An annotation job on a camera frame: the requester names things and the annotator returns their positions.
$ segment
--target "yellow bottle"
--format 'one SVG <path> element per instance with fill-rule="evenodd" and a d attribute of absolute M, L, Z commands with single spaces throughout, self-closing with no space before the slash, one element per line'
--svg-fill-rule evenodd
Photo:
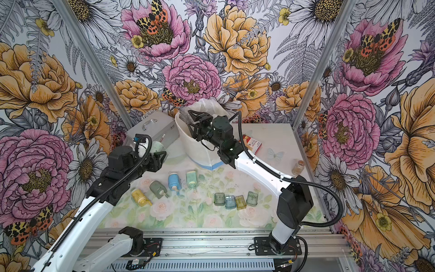
<path fill-rule="evenodd" d="M 136 189 L 131 193 L 131 196 L 133 196 L 134 200 L 139 204 L 139 206 L 144 207 L 146 204 L 149 204 L 152 206 L 153 204 L 151 201 L 142 193 L 140 189 Z"/>

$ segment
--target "clear plastic bag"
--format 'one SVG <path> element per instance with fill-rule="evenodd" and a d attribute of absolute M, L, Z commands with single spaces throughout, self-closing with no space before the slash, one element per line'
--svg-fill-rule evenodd
<path fill-rule="evenodd" d="M 181 111 L 175 115 L 175 123 L 177 124 L 180 132 L 180 139 L 183 142 L 184 150 L 188 157 L 200 167 L 214 170 L 224 163 L 221 161 L 221 158 L 219 158 L 217 150 L 210 151 L 205 148 L 201 142 L 192 138 L 186 124 L 186 122 L 192 122 L 192 119 L 187 112 L 188 110 L 207 112 L 213 117 L 226 115 L 230 118 L 230 116 L 216 100 L 205 98 L 200 99 L 198 102 L 195 102 L 190 106 L 182 108 Z M 214 149 L 214 145 L 208 141 L 202 142 L 211 150 Z"/>

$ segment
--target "yellow flower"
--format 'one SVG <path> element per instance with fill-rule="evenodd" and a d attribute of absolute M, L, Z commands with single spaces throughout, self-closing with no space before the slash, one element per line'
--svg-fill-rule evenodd
<path fill-rule="evenodd" d="M 400 113 L 400 120 L 391 117 L 404 132 L 402 143 L 393 153 L 385 153 L 385 162 L 399 178 L 406 202 L 429 213 L 435 203 L 435 78 L 405 92 Z"/>
<path fill-rule="evenodd" d="M 319 162 L 319 145 L 317 144 L 317 139 L 317 134 L 308 134 L 308 132 L 301 137 L 302 146 L 304 147 L 312 171 L 316 170 L 317 163 Z"/>
<path fill-rule="evenodd" d="M 352 55 L 353 55 L 353 49 L 352 48 L 347 49 L 345 54 L 343 55 L 343 61 L 349 62 L 351 60 Z"/>
<path fill-rule="evenodd" d="M 140 35 L 133 35 L 133 38 L 131 38 L 131 43 L 136 48 L 144 47 L 144 43 L 142 41 L 142 36 L 140 36 Z"/>
<path fill-rule="evenodd" d="M 246 17 L 237 7 L 225 7 L 225 17 L 213 14 L 208 18 L 203 38 L 212 45 L 209 51 L 225 56 L 225 71 L 252 76 L 267 63 L 270 37 L 260 35 L 251 41 L 236 44 L 257 24 L 257 20 Z"/>
<path fill-rule="evenodd" d="M 285 8 L 283 7 L 280 11 L 279 11 L 279 18 L 278 18 L 278 22 L 280 22 L 283 25 L 288 25 L 289 20 L 288 20 L 288 16 L 291 14 L 289 8 Z"/>
<path fill-rule="evenodd" d="M 290 112 L 291 110 L 298 108 L 301 105 L 302 98 L 305 95 L 308 87 L 308 81 L 302 82 L 301 85 L 293 84 L 293 86 L 288 86 L 284 88 L 284 96 L 280 96 L 276 99 L 276 107 L 279 111 Z M 320 111 L 320 95 L 321 88 L 317 86 L 313 97 L 310 100 L 305 116 L 310 122 L 314 122 L 317 113 Z"/>
<path fill-rule="evenodd" d="M 236 91 L 236 96 L 233 101 L 240 101 L 242 108 L 242 117 L 252 116 L 261 108 L 261 104 L 266 104 L 267 94 L 272 94 L 272 89 L 269 87 L 269 78 L 259 79 L 240 74 L 234 77 L 227 77 L 227 80 L 222 84 L 222 87 Z"/>
<path fill-rule="evenodd" d="M 25 257 L 21 253 L 15 254 L 14 257 L 7 253 L 0 253 L 0 271 L 2 272 L 18 272 L 30 269 L 29 262 L 30 257 Z"/>
<path fill-rule="evenodd" d="M 36 25 L 41 29 L 41 32 L 45 35 L 48 36 L 50 35 L 51 37 L 54 37 L 54 31 L 52 31 L 50 28 L 48 28 L 48 24 L 47 21 L 41 19 L 41 18 L 37 18 L 35 20 Z"/>
<path fill-rule="evenodd" d="M 27 46 L 13 49 L 0 43 L 0 108 L 12 109 L 9 118 L 20 116 L 26 107 L 39 109 L 54 123 L 77 106 L 76 83 L 55 56 L 44 53 L 36 91 L 31 90 L 32 68 Z"/>
<path fill-rule="evenodd" d="M 351 215 L 342 218 L 358 242 L 366 244 L 372 250 L 381 246 L 379 252 L 383 258 L 391 259 L 403 247 L 408 247 L 409 257 L 406 265 L 412 264 L 417 258 L 417 250 L 430 246 L 430 239 L 411 221 L 423 218 L 415 215 L 415 219 L 407 206 L 400 205 L 403 194 L 399 191 L 399 184 L 380 166 L 365 165 L 362 180 L 357 194 L 361 200 L 362 209 L 359 214 L 350 210 Z"/>
<path fill-rule="evenodd" d="M 82 142 L 87 148 L 92 138 L 100 141 L 104 152 L 110 153 L 112 137 L 110 136 L 109 119 L 104 111 L 100 110 L 91 95 L 80 101 L 80 110 L 73 109 L 68 112 L 62 123 L 64 140 L 73 143 Z"/>
<path fill-rule="evenodd" d="M 131 109 L 135 109 L 145 114 L 161 106 L 161 99 L 158 98 L 158 93 L 148 88 L 142 82 L 130 79 L 118 81 L 115 84 L 115 89 L 128 112 Z M 109 103 L 109 107 L 112 111 L 116 111 L 112 102 Z"/>
<path fill-rule="evenodd" d="M 114 56 L 110 56 L 110 61 L 112 62 L 113 66 L 118 67 L 118 63 L 116 62 L 116 59 Z"/>
<path fill-rule="evenodd" d="M 376 217 L 375 224 L 378 228 L 380 228 L 380 230 L 383 232 L 391 231 L 391 219 L 388 215 L 378 213 Z"/>

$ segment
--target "butterfly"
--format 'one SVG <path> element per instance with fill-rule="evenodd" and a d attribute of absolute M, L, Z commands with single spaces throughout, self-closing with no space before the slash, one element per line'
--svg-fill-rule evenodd
<path fill-rule="evenodd" d="M 176 97 L 170 90 L 166 88 L 163 90 L 162 98 L 163 100 L 169 101 L 169 103 L 176 107 L 181 107 L 187 103 L 185 99 Z"/>
<path fill-rule="evenodd" d="M 282 156 L 284 156 L 284 152 L 283 151 L 275 153 L 272 150 L 272 148 L 268 149 L 268 159 L 270 159 L 270 160 L 273 159 L 273 160 L 275 160 L 277 162 L 281 162 Z"/>
<path fill-rule="evenodd" d="M 368 57 L 372 52 L 376 53 L 379 49 L 380 51 L 386 51 L 391 45 L 396 41 L 395 34 L 399 29 L 401 18 L 397 18 L 392 23 L 387 25 L 384 31 L 376 36 L 370 34 L 363 35 L 361 37 L 360 46 L 361 56 Z"/>
<path fill-rule="evenodd" d="M 163 8 L 161 1 L 153 0 L 151 3 L 151 13 L 148 14 L 148 17 L 138 19 L 136 24 L 144 32 L 155 35 L 159 32 L 161 25 L 167 22 L 167 17 L 167 10 Z"/>
<path fill-rule="evenodd" d="M 15 222 L 8 225 L 4 232 L 11 238 L 12 245 L 24 244 L 30 236 L 37 236 L 38 232 L 43 232 L 48 229 L 53 222 L 53 206 L 50 205 L 44 208 L 37 217 L 30 222 Z"/>

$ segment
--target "small glass jar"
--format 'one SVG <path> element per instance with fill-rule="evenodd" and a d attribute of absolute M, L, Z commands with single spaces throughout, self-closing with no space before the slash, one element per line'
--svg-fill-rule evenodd
<path fill-rule="evenodd" d="M 305 163 L 302 160 L 299 160 L 294 166 L 293 169 L 291 170 L 291 172 L 293 173 L 293 175 L 295 176 L 299 176 L 302 171 L 304 170 L 305 167 Z"/>

